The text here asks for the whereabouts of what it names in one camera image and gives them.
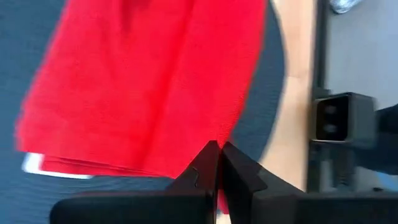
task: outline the towel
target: towel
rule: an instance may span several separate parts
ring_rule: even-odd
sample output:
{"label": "towel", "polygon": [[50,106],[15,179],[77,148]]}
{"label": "towel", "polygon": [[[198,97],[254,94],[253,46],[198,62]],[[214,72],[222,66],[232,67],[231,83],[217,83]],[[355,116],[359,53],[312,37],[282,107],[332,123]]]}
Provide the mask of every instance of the towel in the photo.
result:
{"label": "towel", "polygon": [[222,146],[264,46],[264,0],[69,0],[17,122],[42,169],[176,178]]}

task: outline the gray floor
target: gray floor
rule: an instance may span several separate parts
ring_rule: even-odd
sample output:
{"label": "gray floor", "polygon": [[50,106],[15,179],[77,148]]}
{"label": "gray floor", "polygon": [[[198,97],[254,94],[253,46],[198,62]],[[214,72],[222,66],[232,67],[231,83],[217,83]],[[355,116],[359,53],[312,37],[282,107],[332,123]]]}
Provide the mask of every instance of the gray floor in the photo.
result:
{"label": "gray floor", "polygon": [[[377,108],[398,103],[398,1],[364,0],[329,20],[327,88],[377,99]],[[398,190],[397,177],[360,169],[361,189]]]}

